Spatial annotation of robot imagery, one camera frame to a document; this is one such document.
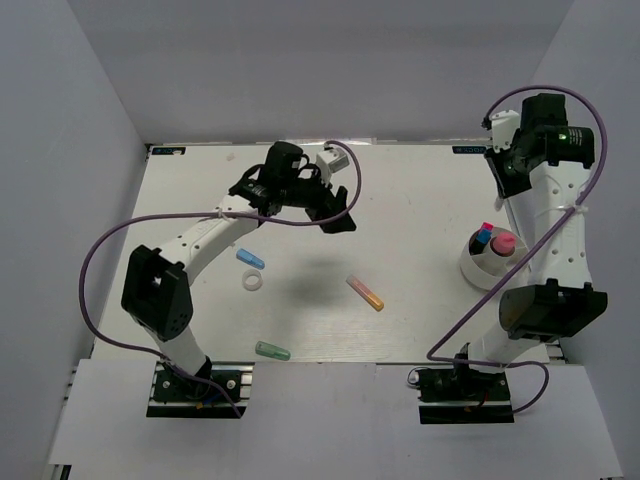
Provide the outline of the blue black highlighter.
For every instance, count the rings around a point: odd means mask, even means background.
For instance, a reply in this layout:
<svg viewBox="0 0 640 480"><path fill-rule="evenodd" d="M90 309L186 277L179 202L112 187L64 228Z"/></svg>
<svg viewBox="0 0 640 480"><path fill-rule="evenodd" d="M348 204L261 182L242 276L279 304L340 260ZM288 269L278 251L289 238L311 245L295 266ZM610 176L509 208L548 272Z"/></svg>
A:
<svg viewBox="0 0 640 480"><path fill-rule="evenodd" d="M488 243L490 242L491 238L489 239L488 242L484 243L480 240L479 238L479 231L478 230L474 236L471 238L470 243L469 243L469 253L471 255L479 255L482 254L483 251L485 250L486 246L488 245Z"/></svg>

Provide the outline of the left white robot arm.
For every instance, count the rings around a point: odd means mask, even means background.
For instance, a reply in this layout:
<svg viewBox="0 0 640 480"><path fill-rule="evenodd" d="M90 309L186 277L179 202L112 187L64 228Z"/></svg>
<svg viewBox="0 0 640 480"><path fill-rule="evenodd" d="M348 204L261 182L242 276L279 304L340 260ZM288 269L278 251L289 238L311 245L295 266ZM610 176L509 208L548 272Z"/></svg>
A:
<svg viewBox="0 0 640 480"><path fill-rule="evenodd" d="M295 144L277 141L263 163L246 170L214 210L159 247L138 246L130 255L121 306L152 338L161 358L179 373L177 387L199 399L211 387L211 361L189 326L194 308L191 286L234 242L285 207L303 210L307 225L327 234L353 232L350 209L358 197L333 187L339 171L357 167L354 152L328 141L315 158Z"/></svg>

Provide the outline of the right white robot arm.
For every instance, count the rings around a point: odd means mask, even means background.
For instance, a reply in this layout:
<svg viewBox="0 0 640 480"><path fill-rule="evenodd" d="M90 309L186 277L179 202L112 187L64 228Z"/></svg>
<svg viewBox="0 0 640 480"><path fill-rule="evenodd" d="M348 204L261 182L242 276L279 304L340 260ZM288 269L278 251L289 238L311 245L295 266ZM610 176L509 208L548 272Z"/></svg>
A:
<svg viewBox="0 0 640 480"><path fill-rule="evenodd" d="M592 281L586 255L584 201L600 174L595 145L604 133L572 126L563 92L539 93L523 100L520 112L485 119L492 137L485 158L508 201L532 196L531 212L512 214L529 223L534 243L509 273L529 270L525 285L503 289L496 323L469 344L468 364L451 374L453 390L472 399L524 352L547 342L576 335L602 315L606 293Z"/></svg>

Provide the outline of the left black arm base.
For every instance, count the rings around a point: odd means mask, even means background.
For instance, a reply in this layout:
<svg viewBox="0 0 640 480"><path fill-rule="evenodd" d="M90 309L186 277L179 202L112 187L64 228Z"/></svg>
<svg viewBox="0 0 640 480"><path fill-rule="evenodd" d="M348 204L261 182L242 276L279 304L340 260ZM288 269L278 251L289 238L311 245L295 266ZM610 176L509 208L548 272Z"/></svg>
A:
<svg viewBox="0 0 640 480"><path fill-rule="evenodd" d="M148 418L165 419L239 419L249 403L253 383L252 363L211 365L210 381L219 389L193 382L171 367L157 362L147 402Z"/></svg>

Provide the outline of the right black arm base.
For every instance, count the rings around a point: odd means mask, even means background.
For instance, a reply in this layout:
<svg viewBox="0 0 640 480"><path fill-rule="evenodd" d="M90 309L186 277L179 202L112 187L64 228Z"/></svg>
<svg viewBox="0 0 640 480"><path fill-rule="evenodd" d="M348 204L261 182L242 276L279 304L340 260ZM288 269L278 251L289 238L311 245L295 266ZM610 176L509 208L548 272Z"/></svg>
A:
<svg viewBox="0 0 640 480"><path fill-rule="evenodd" d="M419 392L422 425L511 424L514 414L505 373L484 373L466 364L416 367L407 383Z"/></svg>

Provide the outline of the pink capped clear tube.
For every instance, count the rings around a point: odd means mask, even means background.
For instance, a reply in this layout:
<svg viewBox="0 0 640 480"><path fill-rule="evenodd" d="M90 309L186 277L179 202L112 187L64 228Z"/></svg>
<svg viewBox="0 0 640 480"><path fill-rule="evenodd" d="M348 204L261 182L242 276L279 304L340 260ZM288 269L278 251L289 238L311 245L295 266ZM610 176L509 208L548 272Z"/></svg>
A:
<svg viewBox="0 0 640 480"><path fill-rule="evenodd" d="M501 257L509 257L514 254L517 245L516 236L510 232L500 232L491 240L492 251Z"/></svg>

